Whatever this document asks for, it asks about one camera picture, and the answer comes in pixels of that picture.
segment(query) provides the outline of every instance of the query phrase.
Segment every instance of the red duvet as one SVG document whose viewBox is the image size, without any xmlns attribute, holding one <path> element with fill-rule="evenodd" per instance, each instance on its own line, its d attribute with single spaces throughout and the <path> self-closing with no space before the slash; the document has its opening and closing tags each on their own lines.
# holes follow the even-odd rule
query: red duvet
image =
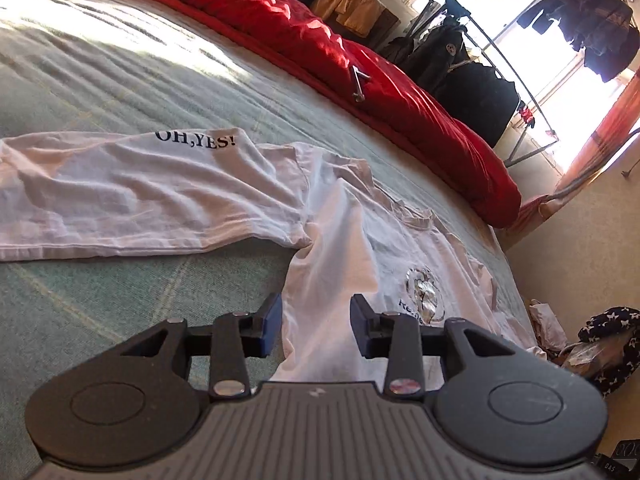
<svg viewBox="0 0 640 480">
<path fill-rule="evenodd" d="M 301 79 L 426 164 L 488 224 L 518 215 L 520 193 L 478 135 L 452 119 L 401 70 L 344 40 L 297 0 L 157 0 Z M 350 65 L 371 76 L 356 104 Z"/>
</svg>

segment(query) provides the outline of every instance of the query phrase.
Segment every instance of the sunlight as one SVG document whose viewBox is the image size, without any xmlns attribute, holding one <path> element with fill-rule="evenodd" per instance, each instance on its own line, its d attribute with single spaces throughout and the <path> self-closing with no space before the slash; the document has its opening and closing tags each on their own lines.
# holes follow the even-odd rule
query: sunlight
<svg viewBox="0 0 640 480">
<path fill-rule="evenodd" d="M 322 30 L 324 30 L 327 38 L 331 39 L 331 29 L 327 27 L 321 20 L 312 20 L 311 22 L 308 22 L 306 26 L 308 28 L 321 28 Z"/>
<path fill-rule="evenodd" d="M 0 9 L 3 28 L 68 34 L 231 81 L 251 77 L 205 38 L 132 7 L 95 0 L 0 0 L 0 7 L 4 7 Z"/>
<path fill-rule="evenodd" d="M 581 67 L 543 105 L 545 114 L 560 139 L 560 142 L 547 151 L 563 171 L 569 168 L 591 133 L 622 93 L 623 77 L 603 83 L 600 76 Z M 545 135 L 545 121 L 537 112 L 534 112 L 534 117 L 536 122 L 540 121 L 540 126 L 529 133 L 539 145 L 544 146 L 550 141 Z"/>
<path fill-rule="evenodd" d="M 276 0 L 269 0 L 268 2 L 264 3 L 269 7 L 271 12 L 279 12 L 281 14 L 284 14 L 288 20 L 291 19 L 291 8 L 289 7 L 289 4 L 283 4 L 282 7 L 279 7 Z"/>
</svg>

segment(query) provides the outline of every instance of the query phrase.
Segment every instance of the navy blue fabric with white stars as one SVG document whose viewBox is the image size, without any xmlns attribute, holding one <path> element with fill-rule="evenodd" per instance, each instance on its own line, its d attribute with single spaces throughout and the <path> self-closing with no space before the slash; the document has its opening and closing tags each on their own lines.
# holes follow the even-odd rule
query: navy blue fabric with white stars
<svg viewBox="0 0 640 480">
<path fill-rule="evenodd" d="M 640 310 L 628 306 L 614 306 L 602 314 L 593 316 L 578 332 L 580 342 L 593 343 L 626 330 L 634 330 L 634 333 L 623 349 L 622 363 L 605 368 L 589 379 L 604 397 L 615 392 L 640 367 Z"/>
</svg>

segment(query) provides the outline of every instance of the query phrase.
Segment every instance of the t-shirt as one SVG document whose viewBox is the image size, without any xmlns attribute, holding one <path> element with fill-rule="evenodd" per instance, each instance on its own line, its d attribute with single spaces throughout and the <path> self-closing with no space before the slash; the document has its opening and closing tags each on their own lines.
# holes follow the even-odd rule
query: t-shirt
<svg viewBox="0 0 640 480">
<path fill-rule="evenodd" d="M 392 198 L 364 160 L 317 146 L 254 144 L 242 130 L 0 140 L 0 260 L 210 251 L 258 237 L 297 248 L 282 290 L 285 360 L 273 380 L 376 381 L 350 299 L 434 326 L 465 317 L 529 348 L 495 305 L 487 268 L 429 210 Z M 424 358 L 437 388 L 437 358 Z"/>
</svg>

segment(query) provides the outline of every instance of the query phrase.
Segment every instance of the metal screw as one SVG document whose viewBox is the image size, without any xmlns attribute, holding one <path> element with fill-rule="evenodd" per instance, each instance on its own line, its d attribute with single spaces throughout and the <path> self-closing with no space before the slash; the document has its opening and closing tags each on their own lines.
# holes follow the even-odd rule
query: metal screw
<svg viewBox="0 0 640 480">
<path fill-rule="evenodd" d="M 422 388 L 420 383 L 413 379 L 394 379 L 389 383 L 389 389 L 396 395 L 413 395 Z"/>
<path fill-rule="evenodd" d="M 218 381 L 213 386 L 213 391 L 222 397 L 235 397 L 244 394 L 244 390 L 244 384 L 234 380 Z"/>
</svg>

